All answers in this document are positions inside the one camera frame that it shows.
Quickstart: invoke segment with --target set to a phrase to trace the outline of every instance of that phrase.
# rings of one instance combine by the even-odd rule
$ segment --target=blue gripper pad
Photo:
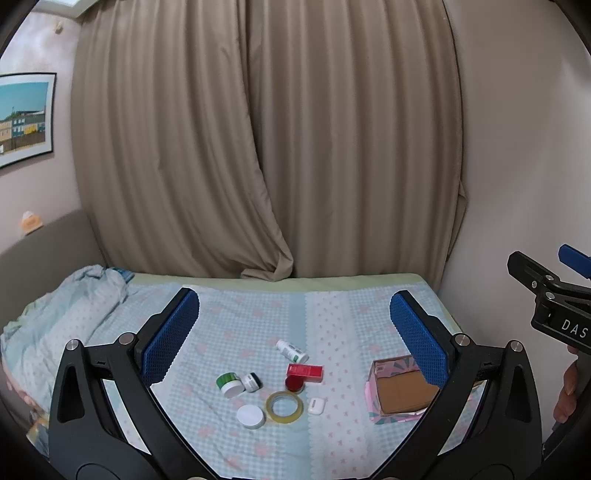
[[[558,250],[558,259],[572,270],[591,280],[591,258],[570,245],[563,245]]]
[[[193,290],[187,289],[185,296],[143,349],[141,377],[146,386],[164,380],[198,316],[199,297]]]
[[[405,296],[411,303],[414,303],[412,307],[409,305],[409,301],[405,299]],[[390,319],[392,323],[415,359],[427,383],[443,388],[449,377],[448,356],[419,315],[423,318],[428,317],[427,313],[409,292],[402,291],[394,294],[390,301]]]

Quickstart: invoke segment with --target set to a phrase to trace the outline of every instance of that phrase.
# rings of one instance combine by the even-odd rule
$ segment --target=green label
[[[238,376],[234,372],[230,372],[227,374],[220,375],[216,380],[216,385],[218,388],[222,388],[225,384],[230,383],[234,380],[240,380]]]

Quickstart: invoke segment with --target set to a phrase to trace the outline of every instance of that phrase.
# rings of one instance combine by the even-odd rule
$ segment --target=red box
[[[304,377],[304,382],[322,382],[323,368],[316,365],[289,364],[287,375]]]

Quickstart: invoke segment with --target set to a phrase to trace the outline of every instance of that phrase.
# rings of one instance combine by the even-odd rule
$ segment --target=pink box
[[[367,403],[369,418],[373,423],[376,425],[401,423],[418,420],[423,416],[426,408],[415,413],[384,414],[378,399],[378,378],[393,377],[394,375],[416,370],[418,370],[418,365],[411,355],[376,360],[372,363],[368,380],[365,383],[365,403]]]

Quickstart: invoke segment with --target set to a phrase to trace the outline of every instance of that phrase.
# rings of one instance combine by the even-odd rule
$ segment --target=red bottle cap
[[[290,392],[300,393],[304,390],[304,379],[295,375],[288,375],[285,379],[285,387]]]

